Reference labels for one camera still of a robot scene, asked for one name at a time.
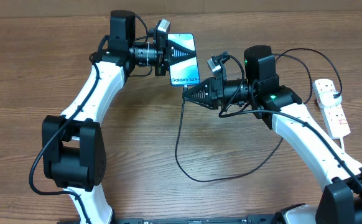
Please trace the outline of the blue Galaxy smartphone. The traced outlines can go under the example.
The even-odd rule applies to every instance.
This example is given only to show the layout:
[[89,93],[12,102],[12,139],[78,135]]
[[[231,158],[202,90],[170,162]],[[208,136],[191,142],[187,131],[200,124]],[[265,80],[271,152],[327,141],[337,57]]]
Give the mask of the blue Galaxy smartphone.
[[173,86],[200,83],[197,52],[193,34],[169,34],[169,74]]

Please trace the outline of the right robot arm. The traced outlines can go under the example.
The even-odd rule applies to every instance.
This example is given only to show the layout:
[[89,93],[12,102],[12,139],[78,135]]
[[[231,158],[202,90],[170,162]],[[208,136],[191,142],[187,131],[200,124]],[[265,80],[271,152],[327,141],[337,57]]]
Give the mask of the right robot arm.
[[243,77],[226,76],[226,53],[208,61],[212,77],[184,88],[182,98],[226,117],[231,104],[251,106],[251,113],[286,140],[306,163],[322,190],[317,206],[292,205],[268,223],[362,223],[362,164],[349,156],[311,117],[301,98],[281,85],[270,46],[244,51]]

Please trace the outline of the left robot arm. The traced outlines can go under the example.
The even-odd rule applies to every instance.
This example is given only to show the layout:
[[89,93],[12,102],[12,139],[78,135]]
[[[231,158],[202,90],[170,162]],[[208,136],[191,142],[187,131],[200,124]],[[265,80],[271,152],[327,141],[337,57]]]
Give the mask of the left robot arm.
[[132,11],[111,12],[110,32],[89,57],[91,73],[83,88],[60,115],[47,116],[42,123],[38,160],[46,178],[58,187],[58,194],[70,196],[80,223],[116,221],[102,187],[106,151],[101,124],[134,68],[147,67],[154,75],[168,75],[173,86],[200,81],[192,34],[172,34],[170,22],[161,19],[137,37],[138,20]]

